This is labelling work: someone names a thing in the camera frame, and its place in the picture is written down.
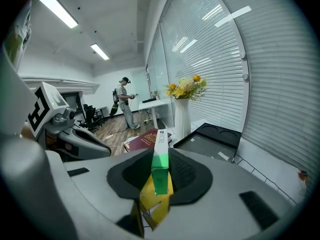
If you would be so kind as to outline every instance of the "red book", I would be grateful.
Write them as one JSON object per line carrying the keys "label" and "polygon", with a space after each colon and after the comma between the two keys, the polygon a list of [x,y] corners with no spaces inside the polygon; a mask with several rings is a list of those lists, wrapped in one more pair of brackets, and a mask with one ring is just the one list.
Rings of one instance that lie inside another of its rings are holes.
{"label": "red book", "polygon": [[[136,137],[135,139],[124,144],[124,148],[127,152],[155,148],[156,138],[157,138],[158,129],[153,128],[148,130],[146,133],[141,136]],[[170,142],[171,133],[168,133],[168,142]]]}

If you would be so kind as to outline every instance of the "white ceiling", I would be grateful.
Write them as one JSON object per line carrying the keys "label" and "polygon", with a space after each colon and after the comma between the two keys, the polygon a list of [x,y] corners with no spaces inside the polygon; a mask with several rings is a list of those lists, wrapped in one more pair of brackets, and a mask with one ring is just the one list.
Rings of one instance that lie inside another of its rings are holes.
{"label": "white ceiling", "polygon": [[[31,11],[32,35],[50,43],[56,53],[68,51],[92,65],[112,65],[141,57],[150,0],[59,0],[76,19],[70,29],[40,1]],[[109,56],[93,54],[97,43]]]}

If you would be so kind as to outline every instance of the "black tray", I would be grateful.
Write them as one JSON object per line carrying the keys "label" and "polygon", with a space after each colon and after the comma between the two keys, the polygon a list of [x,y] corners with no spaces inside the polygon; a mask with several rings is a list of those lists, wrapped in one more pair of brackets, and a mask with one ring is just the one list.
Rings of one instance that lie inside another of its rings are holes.
{"label": "black tray", "polygon": [[195,152],[214,159],[233,162],[241,132],[204,123],[173,145],[175,149]]}

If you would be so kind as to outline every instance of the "flower vase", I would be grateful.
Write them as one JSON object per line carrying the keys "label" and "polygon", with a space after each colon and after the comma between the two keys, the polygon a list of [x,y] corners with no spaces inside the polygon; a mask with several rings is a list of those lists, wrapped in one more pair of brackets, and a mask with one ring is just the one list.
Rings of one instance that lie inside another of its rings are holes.
{"label": "flower vase", "polygon": [[174,132],[178,141],[191,133],[189,99],[175,99]]}

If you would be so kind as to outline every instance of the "gray pants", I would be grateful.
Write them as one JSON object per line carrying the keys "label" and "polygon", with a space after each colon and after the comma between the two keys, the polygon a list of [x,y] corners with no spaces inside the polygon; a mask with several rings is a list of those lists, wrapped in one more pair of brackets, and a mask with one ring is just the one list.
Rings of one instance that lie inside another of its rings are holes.
{"label": "gray pants", "polygon": [[132,114],[130,107],[126,105],[125,103],[120,103],[119,102],[119,107],[123,111],[123,115],[126,121],[127,127],[134,129],[137,127],[137,124],[134,123],[134,115]]}

